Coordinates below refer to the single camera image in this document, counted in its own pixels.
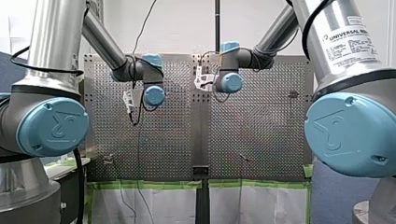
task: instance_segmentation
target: perforated metal panel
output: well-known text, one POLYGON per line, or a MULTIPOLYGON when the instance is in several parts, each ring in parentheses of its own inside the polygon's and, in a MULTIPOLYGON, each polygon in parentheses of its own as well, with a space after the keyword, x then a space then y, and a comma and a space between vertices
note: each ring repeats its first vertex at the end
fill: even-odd
POLYGON ((166 100, 154 112, 142 110, 140 123, 134 127, 122 101, 123 92, 131 89, 132 84, 114 82, 102 60, 87 57, 86 96, 91 99, 86 104, 92 108, 93 128, 87 145, 91 145, 88 150, 96 157, 89 169, 90 179, 192 179, 192 60, 189 55, 168 55, 163 60, 166 100))
MULTIPOLYGON (((90 180, 190 180, 193 165, 209 165, 210 178, 304 179, 303 164, 311 161, 304 118, 313 88, 304 57, 279 56, 273 69, 259 73, 241 70, 244 89, 219 104, 193 87, 197 55, 162 56, 166 101, 136 127, 121 99, 132 84, 112 81, 101 59, 86 56, 90 180), (289 97, 294 92, 297 98, 289 97)), ((216 71, 218 60, 207 58, 204 71, 216 71)))
POLYGON ((311 161, 304 119, 313 88, 306 59, 279 56, 270 70, 240 73, 240 92, 224 104, 212 97, 209 177, 304 179, 303 164, 311 161))

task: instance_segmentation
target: pegboard frame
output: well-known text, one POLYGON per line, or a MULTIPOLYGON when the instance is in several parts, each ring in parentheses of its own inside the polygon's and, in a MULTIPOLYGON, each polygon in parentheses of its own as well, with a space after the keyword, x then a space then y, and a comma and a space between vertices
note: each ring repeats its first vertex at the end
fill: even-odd
MULTIPOLYGON (((191 72, 189 73, 191 77, 191 176, 185 176, 183 178, 168 178, 168 177, 154 177, 154 178, 145 178, 147 180, 191 180, 194 179, 192 170, 193 167, 196 166, 209 166, 210 173, 210 161, 209 161, 209 138, 210 138, 210 120, 211 120, 211 106, 213 102, 213 97, 210 92, 198 91, 194 88, 193 80, 194 80, 194 72, 196 66, 198 65, 198 61, 200 60, 201 55, 177 55, 177 54, 166 54, 163 55, 166 59, 174 59, 179 60, 180 56, 184 59, 189 59, 191 62, 191 72)), ((85 56, 85 66, 86 66, 86 75, 85 75, 85 105, 87 107, 88 113, 91 115, 93 113, 93 73, 94 67, 93 62, 95 60, 100 60, 100 58, 96 55, 86 55, 85 56)), ((206 55, 205 60, 203 61, 202 66, 207 67, 212 72, 212 65, 219 60, 218 55, 206 55)), ((311 105, 311 96, 313 92, 313 69, 309 62, 303 56, 277 56, 277 63, 306 63, 306 76, 305 76, 305 86, 304 86, 304 113, 307 111, 309 106, 311 105)), ((92 123, 95 122, 95 116, 91 116, 92 123)), ((93 157, 94 159, 99 158, 101 155, 98 155, 97 150, 95 150, 95 139, 94 139, 94 129, 90 129, 87 139, 86 139, 86 150, 87 155, 93 157)), ((304 139, 304 164, 311 163, 312 153, 304 139)), ((116 158, 110 154, 105 157, 101 157, 103 162, 113 162, 116 158)), ((209 175, 211 178, 239 178, 240 174, 234 176, 215 176, 209 175)), ((279 180, 279 181, 302 181, 304 180, 303 175, 299 176, 266 176, 262 178, 261 176, 244 176, 246 178, 252 179, 271 179, 271 180, 279 180)), ((111 180, 114 177, 100 177, 94 178, 95 181, 100 180, 111 180)))

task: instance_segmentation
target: cable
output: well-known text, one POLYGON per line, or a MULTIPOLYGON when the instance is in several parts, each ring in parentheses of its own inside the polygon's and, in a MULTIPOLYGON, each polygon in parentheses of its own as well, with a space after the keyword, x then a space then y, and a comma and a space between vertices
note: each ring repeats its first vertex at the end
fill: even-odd
POLYGON ((291 2, 291 0, 286 0, 286 2, 287 2, 291 7, 293 7, 293 3, 291 2))
POLYGON ((202 66, 202 62, 203 62, 203 59, 204 59, 204 57, 206 56, 206 54, 209 54, 209 53, 216 53, 216 54, 218 54, 218 52, 215 51, 215 50, 210 50, 210 51, 205 52, 204 54, 201 54, 201 60, 198 60, 198 64, 199 64, 200 66, 202 66))
POLYGON ((309 30, 311 29, 312 24, 314 23, 315 18, 317 15, 328 5, 328 3, 331 0, 323 0, 317 8, 312 12, 312 14, 308 17, 308 20, 306 20, 304 29, 303 29, 303 51, 305 54, 305 57, 310 61, 311 59, 309 58, 309 53, 308 53, 308 47, 307 47, 307 42, 308 42, 308 34, 309 30))
POLYGON ((137 44, 139 43, 139 38, 140 38, 140 36, 143 34, 143 31, 145 30, 146 22, 147 22, 148 19, 149 19, 149 15, 151 14, 151 11, 152 11, 152 9, 154 8, 154 6, 155 6, 156 3, 157 3, 157 0, 154 0, 154 1, 152 2, 151 7, 149 8, 149 11, 148 11, 148 15, 146 16, 145 20, 143 21, 142 29, 140 30, 140 33, 139 33, 139 35, 138 35, 137 38, 136 38, 136 42, 134 43, 134 51, 132 52, 133 55, 134 55, 134 52, 135 52, 136 49, 137 49, 137 44))
POLYGON ((244 156, 242 153, 239 154, 239 197, 238 197, 238 224, 241 223, 241 203, 242 203, 242 187, 243 187, 243 175, 246 175, 246 165, 250 162, 250 159, 244 156))
POLYGON ((30 46, 21 49, 20 51, 16 52, 15 54, 13 54, 11 56, 11 62, 17 66, 20 67, 24 67, 24 68, 28 68, 28 69, 32 69, 35 71, 39 71, 39 72, 46 72, 46 73, 71 73, 71 74, 76 74, 77 77, 81 76, 82 74, 84 74, 83 71, 81 70, 62 70, 62 69, 56 69, 56 68, 42 68, 42 67, 35 67, 35 66, 31 66, 28 65, 26 63, 18 63, 17 61, 15 61, 15 59, 20 56, 21 54, 23 54, 24 52, 28 51, 30 48, 30 46))
POLYGON ((122 202, 129 208, 131 211, 134 213, 134 224, 136 223, 136 217, 137 213, 136 211, 132 208, 131 205, 129 205, 127 202, 125 202, 124 197, 123 197, 123 190, 122 190, 122 179, 120 179, 120 194, 121 194, 121 200, 122 202))
POLYGON ((77 215, 77 224, 82 224, 82 220, 84 218, 84 203, 85 203, 85 176, 84 170, 82 168, 82 161, 81 155, 79 155, 78 148, 73 150, 76 165, 77 165, 77 172, 78 172, 78 215, 77 215))
MULTIPOLYGON (((143 126, 144 117, 145 117, 145 114, 142 113, 141 125, 139 127, 138 132, 137 132, 137 170, 138 170, 140 176, 142 176, 142 167, 141 167, 141 164, 140 164, 140 138, 141 138, 141 133, 142 133, 142 129, 143 129, 142 126, 143 126)), ((148 202, 146 201, 146 198, 143 195, 142 190, 140 189, 139 181, 137 181, 137 190, 139 191, 139 194, 142 197, 146 208, 148 209, 148 213, 149 213, 149 216, 150 216, 150 219, 151 219, 151 224, 155 224, 154 217, 153 217, 153 215, 151 213, 151 209, 149 209, 148 202)))
POLYGON ((291 43, 294 41, 294 39, 296 38, 297 34, 298 34, 298 29, 297 29, 296 32, 294 33, 294 36, 293 36, 293 38, 289 41, 289 43, 286 44, 286 45, 285 45, 284 47, 282 47, 281 49, 277 49, 277 50, 276 50, 276 53, 279 53, 280 51, 282 51, 282 50, 286 49, 288 46, 290 46, 290 44, 291 44, 291 43))

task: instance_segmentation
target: robotic arm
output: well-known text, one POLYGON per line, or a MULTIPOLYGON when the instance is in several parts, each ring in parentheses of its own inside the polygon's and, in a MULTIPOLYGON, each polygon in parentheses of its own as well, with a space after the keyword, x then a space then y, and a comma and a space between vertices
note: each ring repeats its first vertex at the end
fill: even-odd
POLYGON ((88 8, 84 14, 84 5, 82 0, 38 1, 28 64, 74 70, 65 74, 29 69, 13 85, 12 93, 3 95, 0 155, 60 156, 85 137, 89 119, 77 102, 78 83, 73 75, 81 33, 112 69, 115 81, 143 80, 143 102, 158 106, 164 101, 161 56, 124 55, 98 18, 88 8))
POLYGON ((296 34, 298 22, 292 7, 285 7, 254 49, 239 47, 239 42, 225 42, 220 47, 219 80, 216 90, 235 93, 242 89, 239 68, 271 69, 276 53, 296 34))
POLYGON ((145 54, 142 58, 124 55, 99 19, 88 10, 82 34, 111 68, 111 76, 118 82, 143 80, 143 101, 150 106, 163 103, 163 60, 158 54, 145 54))
POLYGON ((216 90, 241 90, 239 68, 270 69, 298 26, 318 80, 305 122, 309 146, 341 174, 396 175, 396 70, 377 59, 353 0, 294 0, 253 50, 224 43, 216 90))
POLYGON ((60 185, 38 158, 71 152, 89 129, 76 79, 81 34, 115 81, 143 81, 142 103, 164 101, 161 57, 124 55, 85 6, 85 0, 37 1, 28 64, 19 63, 26 76, 11 93, 0 93, 0 220, 6 223, 61 222, 60 185))

